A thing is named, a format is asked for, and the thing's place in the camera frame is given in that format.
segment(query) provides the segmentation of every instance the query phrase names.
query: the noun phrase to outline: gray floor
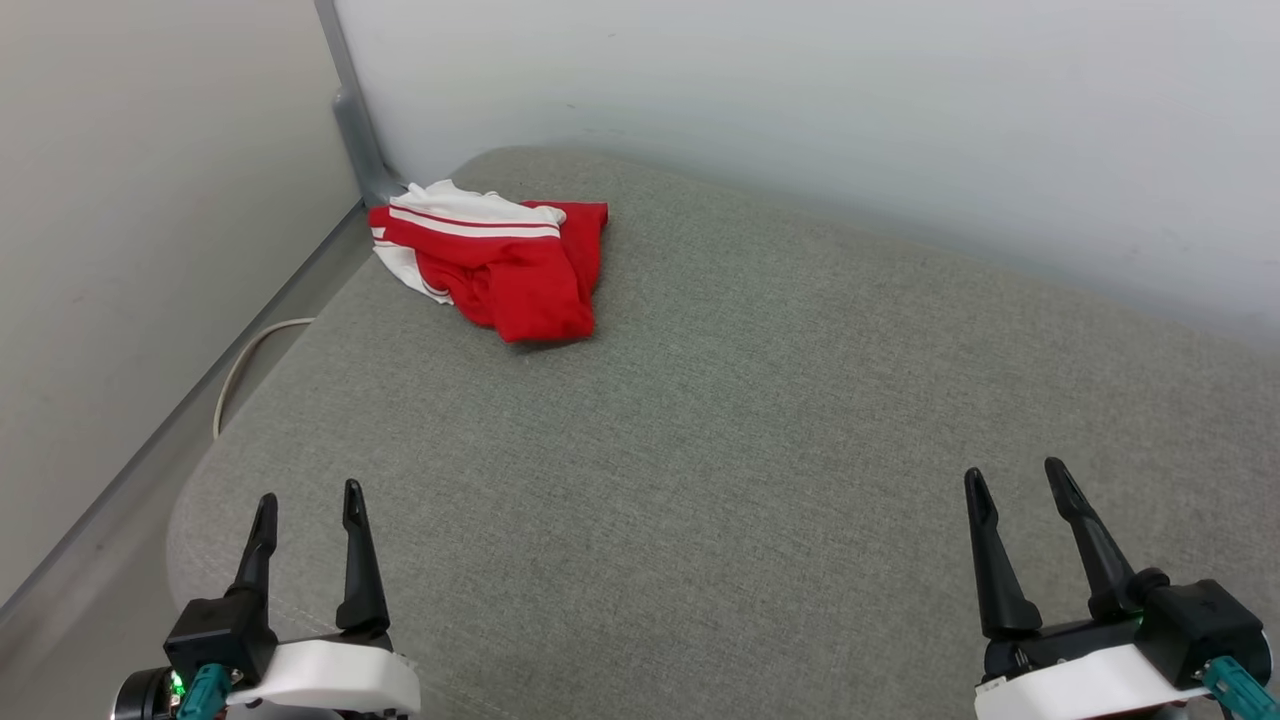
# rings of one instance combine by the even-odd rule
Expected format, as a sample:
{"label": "gray floor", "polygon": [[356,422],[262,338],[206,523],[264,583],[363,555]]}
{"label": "gray floor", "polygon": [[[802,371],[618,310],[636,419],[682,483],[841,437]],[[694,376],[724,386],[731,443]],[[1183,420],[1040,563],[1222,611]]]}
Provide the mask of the gray floor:
{"label": "gray floor", "polygon": [[[314,259],[261,324],[315,315],[369,255],[367,228],[357,217]],[[228,405],[228,419],[301,332],[305,328],[284,329],[262,343]],[[210,416],[221,382],[219,375],[210,383],[151,452],[152,465],[159,464],[152,471],[164,479],[151,491],[146,511],[138,514],[145,527],[134,523],[131,528],[134,533],[141,529],[142,539],[131,543],[131,556],[120,570],[51,647],[5,667],[0,678],[4,717],[108,717],[115,691],[131,671],[168,664],[160,646],[178,615],[165,577],[168,510],[212,442]],[[250,520],[244,519],[246,532]]]}

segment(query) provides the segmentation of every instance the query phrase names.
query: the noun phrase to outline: white wall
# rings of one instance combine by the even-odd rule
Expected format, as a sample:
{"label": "white wall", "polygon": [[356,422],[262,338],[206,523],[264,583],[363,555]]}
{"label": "white wall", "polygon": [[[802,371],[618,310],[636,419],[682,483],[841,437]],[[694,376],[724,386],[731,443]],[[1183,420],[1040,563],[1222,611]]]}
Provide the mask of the white wall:
{"label": "white wall", "polygon": [[0,22],[0,601],[357,200],[302,0]]}
{"label": "white wall", "polygon": [[343,0],[389,161],[644,158],[1280,348],[1270,0]]}

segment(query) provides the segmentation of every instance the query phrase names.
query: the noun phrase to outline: gray fabric surface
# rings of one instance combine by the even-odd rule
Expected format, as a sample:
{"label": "gray fabric surface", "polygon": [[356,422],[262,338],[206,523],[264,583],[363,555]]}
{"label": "gray fabric surface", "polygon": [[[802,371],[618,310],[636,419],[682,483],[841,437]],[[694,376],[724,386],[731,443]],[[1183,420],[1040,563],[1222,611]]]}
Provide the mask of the gray fabric surface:
{"label": "gray fabric surface", "polygon": [[961,477],[1046,621],[1079,619],[1053,454],[1135,566],[1280,623],[1276,359],[599,156],[454,178],[611,204],[596,336],[506,347],[370,261],[187,484],[179,601],[273,491],[273,623],[330,628],[355,477],[428,716],[972,717]]}

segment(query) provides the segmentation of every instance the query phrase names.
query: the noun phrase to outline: white fabric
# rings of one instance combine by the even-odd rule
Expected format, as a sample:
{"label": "white fabric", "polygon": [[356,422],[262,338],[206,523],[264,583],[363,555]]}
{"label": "white fabric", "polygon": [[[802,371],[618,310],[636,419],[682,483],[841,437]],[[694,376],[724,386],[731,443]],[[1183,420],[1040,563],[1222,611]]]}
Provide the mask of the white fabric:
{"label": "white fabric", "polygon": [[[451,179],[426,187],[410,183],[408,192],[392,197],[390,217],[458,237],[530,238],[559,237],[559,225],[566,219],[558,208],[525,208],[497,192],[481,195],[460,190]],[[422,278],[413,249],[383,241],[384,228],[372,228],[372,232],[374,254],[393,275],[440,305],[453,305],[448,291],[434,288]]]}

